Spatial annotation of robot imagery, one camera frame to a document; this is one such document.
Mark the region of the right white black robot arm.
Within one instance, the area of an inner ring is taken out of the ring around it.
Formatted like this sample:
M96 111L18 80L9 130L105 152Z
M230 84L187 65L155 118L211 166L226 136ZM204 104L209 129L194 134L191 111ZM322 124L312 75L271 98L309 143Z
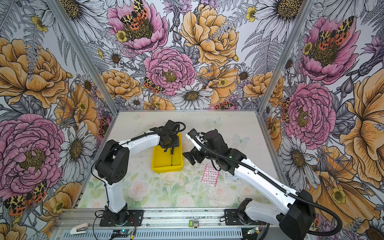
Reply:
M298 192L270 177L245 154L229 148L217 130L199 133L192 129L187 139L194 148L183 155L192 165L204 159L212 160L220 170L245 181L273 204L271 208L262 209L256 201L244 200L239 207L240 219L279 226L292 240L303 240L310 233L315 208L307 191Z

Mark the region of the black yellow handled screwdriver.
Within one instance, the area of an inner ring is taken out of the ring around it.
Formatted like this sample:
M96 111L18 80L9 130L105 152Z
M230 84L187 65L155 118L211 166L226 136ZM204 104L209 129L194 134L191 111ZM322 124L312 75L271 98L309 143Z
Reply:
M170 154L171 154L171 166L173 166L174 149L175 149L175 148L171 148L171 149L170 149Z

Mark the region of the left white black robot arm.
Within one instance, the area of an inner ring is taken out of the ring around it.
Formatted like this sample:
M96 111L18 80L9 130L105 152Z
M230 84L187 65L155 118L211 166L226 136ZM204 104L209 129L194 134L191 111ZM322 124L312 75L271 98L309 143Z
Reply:
M151 169L155 173L181 171L184 165L181 133L185 129L184 123L169 120L164 126L153 127L132 139L105 143L101 156L94 163L97 177L105 184L107 193L102 226L138 223L138 215L129 213L123 194L123 179L128 172L129 158L152 149Z

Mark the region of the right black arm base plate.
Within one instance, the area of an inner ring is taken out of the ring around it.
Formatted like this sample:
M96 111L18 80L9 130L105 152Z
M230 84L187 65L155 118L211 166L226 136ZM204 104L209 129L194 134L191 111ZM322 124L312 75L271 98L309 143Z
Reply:
M239 215L238 209L224 209L224 215L220 218L221 223L225 223L226 226L256 226L256 225L266 225L266 222L253 221L248 217L245 217L244 214Z

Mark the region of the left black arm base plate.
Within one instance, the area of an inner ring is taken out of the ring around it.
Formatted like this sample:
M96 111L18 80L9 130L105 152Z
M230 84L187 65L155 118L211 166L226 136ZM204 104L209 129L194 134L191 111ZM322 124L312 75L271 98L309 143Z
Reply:
M101 227L140 227L144 218L144 210L125 210L113 213L109 209L103 212Z

